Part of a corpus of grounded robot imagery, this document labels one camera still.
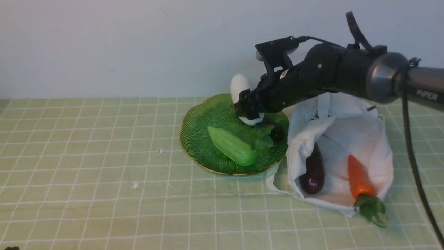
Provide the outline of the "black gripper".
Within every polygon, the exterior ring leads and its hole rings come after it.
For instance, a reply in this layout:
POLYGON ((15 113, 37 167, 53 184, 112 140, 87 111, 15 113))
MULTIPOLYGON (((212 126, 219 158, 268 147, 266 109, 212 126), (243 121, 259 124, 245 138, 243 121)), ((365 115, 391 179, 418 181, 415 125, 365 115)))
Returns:
POLYGON ((315 45, 283 78, 268 78, 265 87, 259 90, 241 91, 234 104, 236 114, 256 120, 260 113, 280 112, 325 92, 339 92, 335 85, 336 70, 343 54, 343 47, 328 43, 315 45))

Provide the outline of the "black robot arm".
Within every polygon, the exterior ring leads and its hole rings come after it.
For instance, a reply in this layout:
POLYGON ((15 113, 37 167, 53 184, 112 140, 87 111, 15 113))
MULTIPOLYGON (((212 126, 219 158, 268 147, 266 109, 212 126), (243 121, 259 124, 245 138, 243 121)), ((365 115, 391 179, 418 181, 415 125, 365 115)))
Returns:
POLYGON ((372 55, 363 49, 316 44, 292 67, 270 71, 251 89, 243 75, 232 78, 230 91, 237 116, 257 120, 328 92, 341 92, 377 104, 407 98, 443 111, 443 69, 415 66, 397 52, 372 55))

